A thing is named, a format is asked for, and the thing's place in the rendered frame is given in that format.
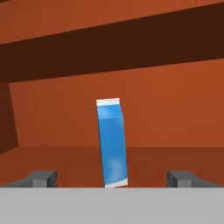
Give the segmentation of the blue and white milk carton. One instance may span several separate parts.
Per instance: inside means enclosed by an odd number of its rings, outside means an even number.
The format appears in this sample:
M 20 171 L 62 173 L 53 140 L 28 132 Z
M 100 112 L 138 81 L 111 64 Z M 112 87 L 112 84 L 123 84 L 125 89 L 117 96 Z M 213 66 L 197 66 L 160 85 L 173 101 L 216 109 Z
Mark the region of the blue and white milk carton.
M 104 187 L 126 186 L 128 169 L 120 99 L 97 100 L 96 112 Z

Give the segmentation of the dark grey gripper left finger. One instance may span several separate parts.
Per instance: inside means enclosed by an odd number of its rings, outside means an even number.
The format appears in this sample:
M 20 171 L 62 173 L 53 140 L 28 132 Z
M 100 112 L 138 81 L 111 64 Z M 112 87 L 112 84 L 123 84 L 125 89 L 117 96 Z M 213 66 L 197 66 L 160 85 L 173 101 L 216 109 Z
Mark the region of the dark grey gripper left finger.
M 9 183 L 5 187 L 57 187 L 56 171 L 34 171 L 24 179 Z

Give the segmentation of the brown wooden cabinet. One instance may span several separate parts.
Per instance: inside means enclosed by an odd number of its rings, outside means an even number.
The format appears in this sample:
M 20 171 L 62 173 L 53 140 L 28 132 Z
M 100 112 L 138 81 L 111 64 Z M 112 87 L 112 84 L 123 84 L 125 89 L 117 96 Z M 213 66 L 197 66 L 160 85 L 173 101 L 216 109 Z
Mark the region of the brown wooden cabinet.
M 0 0 L 0 153 L 95 147 L 95 102 L 130 147 L 224 145 L 224 0 Z

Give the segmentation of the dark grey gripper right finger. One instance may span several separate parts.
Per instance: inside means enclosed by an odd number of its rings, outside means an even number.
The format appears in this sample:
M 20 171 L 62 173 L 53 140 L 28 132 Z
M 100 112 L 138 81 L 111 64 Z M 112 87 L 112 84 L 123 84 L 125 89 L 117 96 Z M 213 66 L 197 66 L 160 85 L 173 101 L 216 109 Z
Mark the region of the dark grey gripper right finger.
M 168 171 L 168 187 L 220 187 L 215 183 L 198 178 L 190 171 Z

